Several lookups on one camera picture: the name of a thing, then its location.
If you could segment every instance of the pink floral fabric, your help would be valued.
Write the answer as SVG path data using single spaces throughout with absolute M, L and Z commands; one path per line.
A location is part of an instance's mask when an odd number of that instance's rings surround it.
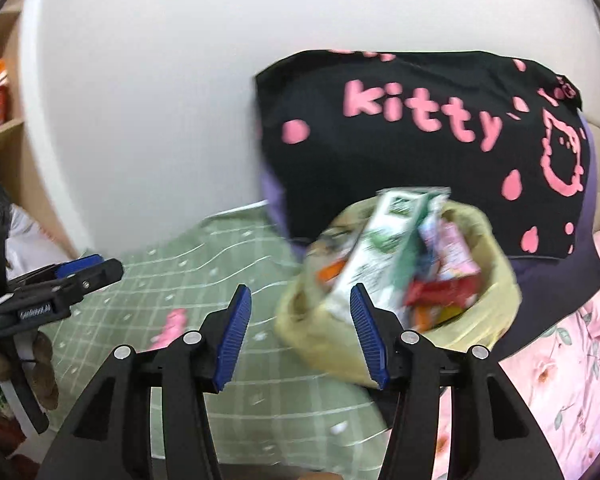
M 600 256 L 600 232 L 594 235 Z M 600 290 L 581 309 L 501 362 L 553 449 L 565 480 L 600 452 Z M 448 469 L 451 396 L 440 399 L 433 478 Z

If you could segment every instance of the white wall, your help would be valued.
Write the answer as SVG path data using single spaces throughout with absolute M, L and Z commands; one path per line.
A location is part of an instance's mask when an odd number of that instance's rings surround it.
M 27 0 L 23 20 L 24 104 L 54 205 L 79 246 L 113 253 L 258 199 L 252 76 L 300 50 L 531 58 L 600 121 L 589 0 Z

